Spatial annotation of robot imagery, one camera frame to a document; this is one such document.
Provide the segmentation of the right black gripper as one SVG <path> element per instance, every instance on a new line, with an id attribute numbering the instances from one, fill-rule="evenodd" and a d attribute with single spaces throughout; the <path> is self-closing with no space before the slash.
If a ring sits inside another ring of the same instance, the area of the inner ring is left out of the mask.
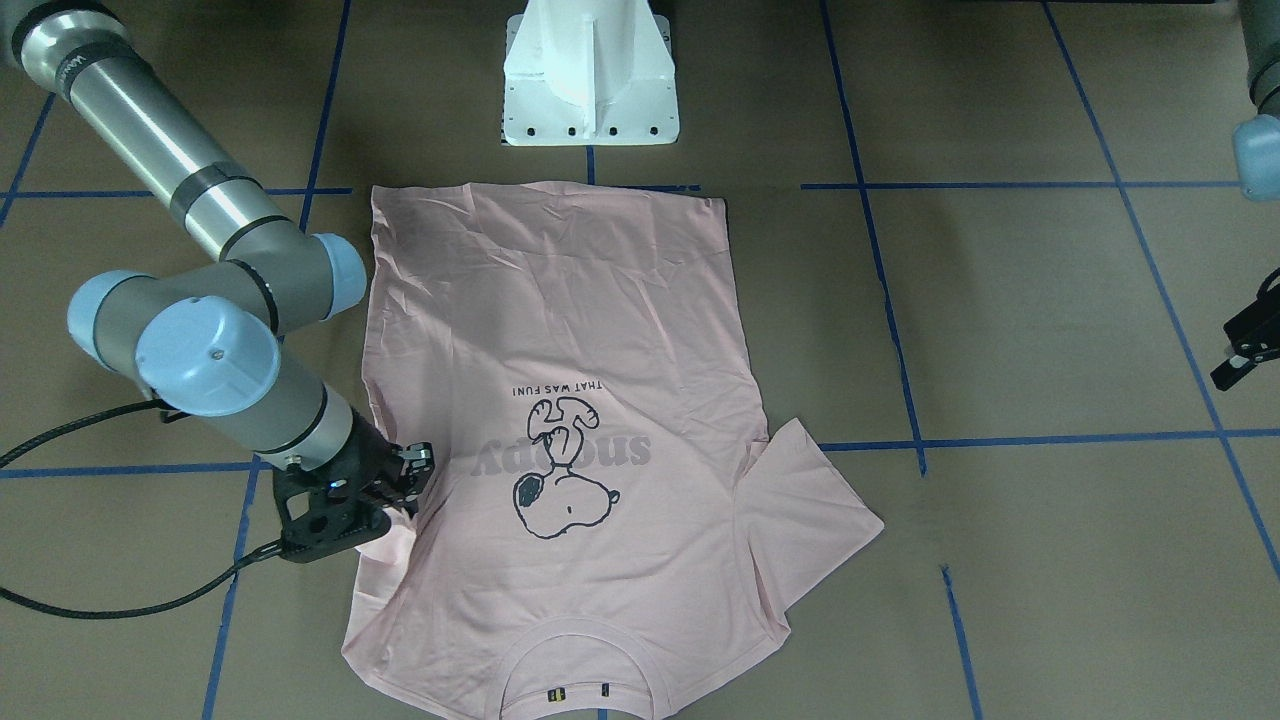
<path id="1" fill-rule="evenodd" d="M 413 518 L 435 471 L 430 443 L 402 447 L 366 420 L 356 420 L 338 454 L 306 470 L 273 471 L 282 529 L 270 555 L 312 562 L 384 537 L 396 518 Z"/>

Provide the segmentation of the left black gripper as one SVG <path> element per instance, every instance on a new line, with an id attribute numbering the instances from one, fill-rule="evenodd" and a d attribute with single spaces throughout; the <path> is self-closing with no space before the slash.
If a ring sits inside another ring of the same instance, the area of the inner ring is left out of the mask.
<path id="1" fill-rule="evenodd" d="M 1228 391 L 1258 365 L 1279 356 L 1279 269 L 1260 284 L 1254 300 L 1228 320 L 1228 359 L 1210 377 L 1219 391 Z"/>

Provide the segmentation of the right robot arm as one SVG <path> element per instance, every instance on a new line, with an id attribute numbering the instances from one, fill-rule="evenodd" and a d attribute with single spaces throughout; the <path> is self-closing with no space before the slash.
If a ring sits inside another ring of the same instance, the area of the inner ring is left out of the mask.
<path id="1" fill-rule="evenodd" d="M 67 311 L 79 347 L 273 466 L 283 559 L 311 562 L 406 524 L 431 447 L 389 442 L 280 343 L 364 299 L 355 246 L 302 232 L 101 3 L 5 1 L 3 59 L 67 101 L 211 259 L 169 278 L 86 281 Z"/>

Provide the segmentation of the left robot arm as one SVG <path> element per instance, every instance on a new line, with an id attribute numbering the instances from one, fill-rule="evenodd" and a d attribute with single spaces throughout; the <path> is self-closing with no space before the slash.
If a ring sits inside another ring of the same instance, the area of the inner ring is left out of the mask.
<path id="1" fill-rule="evenodd" d="M 1231 135 L 1242 196 L 1252 202 L 1279 199 L 1279 3 L 1239 1 L 1247 56 L 1247 88 L 1256 115 Z M 1279 270 L 1271 270 L 1254 299 L 1224 323 L 1228 357 L 1211 372 L 1228 391 L 1261 364 L 1277 360 Z"/>

